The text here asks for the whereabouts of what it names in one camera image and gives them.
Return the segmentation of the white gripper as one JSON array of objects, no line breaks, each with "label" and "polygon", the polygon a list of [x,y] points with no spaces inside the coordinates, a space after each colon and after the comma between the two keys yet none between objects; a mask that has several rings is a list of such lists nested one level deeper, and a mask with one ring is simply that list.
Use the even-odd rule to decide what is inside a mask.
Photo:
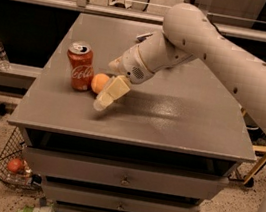
[{"label": "white gripper", "polygon": [[96,94],[96,99],[93,102],[95,110],[103,111],[117,99],[123,97],[131,90],[131,83],[141,84],[153,77],[154,73],[151,73],[142,61],[139,46],[134,45],[127,49],[121,57],[109,62],[109,69],[118,76],[110,77]]}]

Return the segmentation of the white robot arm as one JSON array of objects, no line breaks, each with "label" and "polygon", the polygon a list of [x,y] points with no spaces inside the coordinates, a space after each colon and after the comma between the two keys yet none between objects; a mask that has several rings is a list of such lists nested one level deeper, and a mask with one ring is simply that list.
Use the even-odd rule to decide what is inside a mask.
[{"label": "white robot arm", "polygon": [[199,8],[180,3],[164,15],[162,30],[138,37],[108,66],[115,73],[94,101],[102,111],[132,84],[156,72],[200,59],[266,134],[266,62],[224,38]]}]

